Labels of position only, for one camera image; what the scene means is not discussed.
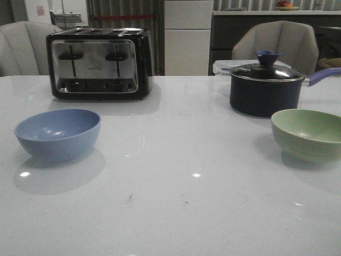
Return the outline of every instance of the refrigerator door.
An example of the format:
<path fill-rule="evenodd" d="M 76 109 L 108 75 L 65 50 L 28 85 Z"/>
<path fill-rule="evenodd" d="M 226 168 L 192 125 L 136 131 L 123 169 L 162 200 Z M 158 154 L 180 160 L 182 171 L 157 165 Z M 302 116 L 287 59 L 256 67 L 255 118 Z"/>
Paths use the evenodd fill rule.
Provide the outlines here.
<path fill-rule="evenodd" d="M 165 75 L 207 76 L 210 29 L 165 29 Z"/>
<path fill-rule="evenodd" d="M 213 0 L 165 1 L 165 29 L 211 29 Z"/>

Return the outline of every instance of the vertical blind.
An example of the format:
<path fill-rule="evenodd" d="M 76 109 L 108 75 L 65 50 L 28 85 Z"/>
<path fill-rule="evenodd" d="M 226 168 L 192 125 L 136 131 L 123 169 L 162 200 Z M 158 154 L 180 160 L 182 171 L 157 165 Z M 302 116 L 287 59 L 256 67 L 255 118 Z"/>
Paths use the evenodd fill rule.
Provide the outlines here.
<path fill-rule="evenodd" d="M 87 0 L 90 26 L 95 28 L 146 28 L 151 31 L 155 73 L 162 73 L 164 0 Z"/>

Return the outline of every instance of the chair backrest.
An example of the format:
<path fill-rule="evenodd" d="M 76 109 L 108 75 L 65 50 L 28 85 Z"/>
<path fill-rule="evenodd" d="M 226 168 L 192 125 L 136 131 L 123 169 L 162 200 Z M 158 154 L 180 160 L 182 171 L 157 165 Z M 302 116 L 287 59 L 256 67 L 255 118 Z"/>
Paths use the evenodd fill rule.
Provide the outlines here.
<path fill-rule="evenodd" d="M 55 25 L 20 21 L 0 27 L 0 75 L 48 75 L 46 36 Z"/>
<path fill-rule="evenodd" d="M 314 29 L 284 20 L 251 28 L 233 48 L 232 59 L 257 59 L 255 51 L 258 50 L 282 52 L 279 61 L 305 74 L 315 71 L 319 57 Z"/>

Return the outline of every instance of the white table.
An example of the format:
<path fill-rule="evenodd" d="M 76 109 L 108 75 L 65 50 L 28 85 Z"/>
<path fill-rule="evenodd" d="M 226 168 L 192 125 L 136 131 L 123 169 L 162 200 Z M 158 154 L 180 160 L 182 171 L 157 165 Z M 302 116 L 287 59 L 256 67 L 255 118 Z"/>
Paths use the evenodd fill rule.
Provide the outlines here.
<path fill-rule="evenodd" d="M 48 76 L 0 88 L 0 255 L 341 255 L 341 162 L 284 154 L 215 77 L 155 77 L 122 102 L 58 100 Z M 299 107 L 341 115 L 341 78 L 303 87 Z M 60 108 L 100 114 L 100 135 L 43 164 L 13 129 Z"/>

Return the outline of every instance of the toaster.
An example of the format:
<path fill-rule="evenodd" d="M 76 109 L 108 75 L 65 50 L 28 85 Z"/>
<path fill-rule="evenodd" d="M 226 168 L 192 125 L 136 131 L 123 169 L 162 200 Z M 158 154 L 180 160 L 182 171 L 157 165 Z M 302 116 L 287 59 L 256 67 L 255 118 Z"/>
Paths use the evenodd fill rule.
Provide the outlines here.
<path fill-rule="evenodd" d="M 152 88 L 150 31 L 75 28 L 48 35 L 52 94 L 59 99 L 143 99 Z"/>

